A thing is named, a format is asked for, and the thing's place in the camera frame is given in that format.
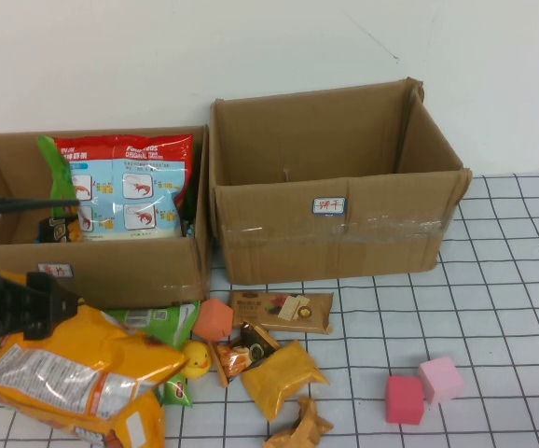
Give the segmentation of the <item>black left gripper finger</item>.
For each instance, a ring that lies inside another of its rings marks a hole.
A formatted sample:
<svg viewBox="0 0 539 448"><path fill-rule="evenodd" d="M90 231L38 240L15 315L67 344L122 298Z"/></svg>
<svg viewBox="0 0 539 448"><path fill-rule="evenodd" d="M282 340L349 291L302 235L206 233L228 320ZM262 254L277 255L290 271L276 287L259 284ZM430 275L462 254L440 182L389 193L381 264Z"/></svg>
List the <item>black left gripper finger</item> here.
<svg viewBox="0 0 539 448"><path fill-rule="evenodd" d="M57 278L47 273L28 273L25 300L25 339L43 340L50 337L62 322L77 313L80 297L61 286Z"/></svg>

